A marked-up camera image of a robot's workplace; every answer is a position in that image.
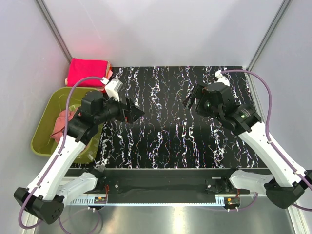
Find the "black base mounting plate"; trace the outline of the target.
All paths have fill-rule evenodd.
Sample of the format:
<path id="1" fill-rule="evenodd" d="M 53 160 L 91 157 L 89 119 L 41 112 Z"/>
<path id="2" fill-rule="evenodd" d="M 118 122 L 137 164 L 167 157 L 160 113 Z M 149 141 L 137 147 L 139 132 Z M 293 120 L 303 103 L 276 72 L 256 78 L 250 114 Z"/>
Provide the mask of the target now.
<path id="1" fill-rule="evenodd" d="M 229 178 L 235 169 L 104 169 L 100 185 L 83 195 L 105 195 L 110 205 L 203 205 L 216 197 L 234 195 L 225 189 L 213 193 L 219 178 Z"/>

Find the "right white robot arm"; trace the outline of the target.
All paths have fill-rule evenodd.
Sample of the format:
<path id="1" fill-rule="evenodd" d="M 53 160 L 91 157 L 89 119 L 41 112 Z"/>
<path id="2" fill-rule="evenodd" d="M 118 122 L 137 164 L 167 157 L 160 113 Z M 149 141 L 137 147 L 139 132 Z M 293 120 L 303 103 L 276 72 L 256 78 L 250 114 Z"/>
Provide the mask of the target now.
<path id="1" fill-rule="evenodd" d="M 266 197 L 277 207 L 286 209 L 293 205 L 312 183 L 312 172 L 297 165 L 271 138 L 267 139 L 265 123 L 249 104 L 236 103 L 231 89 L 222 82 L 209 86 L 197 84 L 183 101 L 203 117 L 218 120 L 221 125 L 247 143 L 270 170 L 269 175 L 231 169 L 220 184 L 226 193 L 249 190 Z"/>

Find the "aluminium frame rail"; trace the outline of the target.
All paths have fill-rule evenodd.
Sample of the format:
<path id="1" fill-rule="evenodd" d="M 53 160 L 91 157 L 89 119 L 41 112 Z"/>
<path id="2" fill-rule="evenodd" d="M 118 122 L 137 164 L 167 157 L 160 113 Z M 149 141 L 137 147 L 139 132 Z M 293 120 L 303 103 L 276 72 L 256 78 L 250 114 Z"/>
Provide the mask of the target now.
<path id="1" fill-rule="evenodd" d="M 63 52 L 66 60 L 68 61 L 68 63 L 71 63 L 72 61 L 72 55 L 63 39 L 63 37 L 61 36 L 58 27 L 55 23 L 55 21 L 53 20 L 53 17 L 45 3 L 45 1 L 43 0 L 34 0 L 34 2 L 36 3 L 36 5 L 38 6 L 43 18 L 45 19 L 48 27 L 50 28 L 50 31 L 52 32 L 55 40 L 57 41 L 61 51 Z"/>

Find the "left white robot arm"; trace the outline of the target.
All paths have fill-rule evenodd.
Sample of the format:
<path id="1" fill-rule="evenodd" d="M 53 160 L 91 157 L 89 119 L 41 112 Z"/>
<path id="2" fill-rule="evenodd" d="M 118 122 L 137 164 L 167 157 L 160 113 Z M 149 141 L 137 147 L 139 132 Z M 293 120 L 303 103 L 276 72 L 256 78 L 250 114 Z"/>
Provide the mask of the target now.
<path id="1" fill-rule="evenodd" d="M 77 156 L 86 148 L 99 126 L 111 120 L 134 123 L 144 111 L 139 109 L 128 97 L 126 102 L 107 98 L 100 91 L 89 91 L 81 100 L 74 117 L 65 124 L 64 135 L 48 162 L 37 177 L 26 187 L 18 187 L 14 192 L 15 200 L 21 205 L 22 213 L 30 213 L 46 224 L 54 223 L 65 206 L 85 192 L 100 193 L 105 188 L 103 173 L 92 169 L 79 177 L 61 185 L 61 181 Z"/>

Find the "salmon pink t shirt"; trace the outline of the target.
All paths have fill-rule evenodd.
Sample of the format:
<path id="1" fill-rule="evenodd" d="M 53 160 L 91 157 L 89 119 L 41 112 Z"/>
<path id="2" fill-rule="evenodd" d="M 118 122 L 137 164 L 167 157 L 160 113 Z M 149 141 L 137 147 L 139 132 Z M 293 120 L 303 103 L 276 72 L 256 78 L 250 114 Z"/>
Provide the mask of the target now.
<path id="1" fill-rule="evenodd" d="M 57 144 L 59 143 L 60 138 L 63 136 L 63 131 L 65 128 L 65 116 L 66 111 L 65 110 L 61 111 L 55 121 L 53 131 L 50 134 L 50 138 L 53 139 Z"/>

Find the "black marble pattern mat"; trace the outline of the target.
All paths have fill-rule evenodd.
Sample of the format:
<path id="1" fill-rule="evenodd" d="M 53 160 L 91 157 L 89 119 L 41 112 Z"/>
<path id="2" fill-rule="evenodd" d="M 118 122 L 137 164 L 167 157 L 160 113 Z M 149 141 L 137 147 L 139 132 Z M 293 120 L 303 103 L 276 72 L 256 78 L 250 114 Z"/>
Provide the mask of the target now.
<path id="1" fill-rule="evenodd" d="M 134 124 L 103 126 L 95 160 L 106 168 L 263 168 L 240 138 L 212 118 L 186 110 L 196 84 L 209 85 L 218 66 L 115 67 L 121 97 L 144 111 Z"/>

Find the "olive green plastic basket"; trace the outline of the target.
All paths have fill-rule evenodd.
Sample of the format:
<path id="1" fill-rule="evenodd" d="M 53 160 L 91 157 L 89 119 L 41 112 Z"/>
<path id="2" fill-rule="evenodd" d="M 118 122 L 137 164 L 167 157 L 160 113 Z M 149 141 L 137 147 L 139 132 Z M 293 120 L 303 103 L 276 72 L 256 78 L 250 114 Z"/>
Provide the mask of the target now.
<path id="1" fill-rule="evenodd" d="M 36 155 L 50 157 L 55 151 L 58 143 L 50 138 L 50 135 L 53 132 L 57 117 L 66 108 L 66 101 L 70 90 L 71 87 L 63 87 L 51 95 L 31 141 L 31 149 Z M 86 164 L 95 160 L 102 128 L 102 124 L 98 126 L 99 131 L 91 139 L 84 151 L 76 157 L 74 163 Z"/>

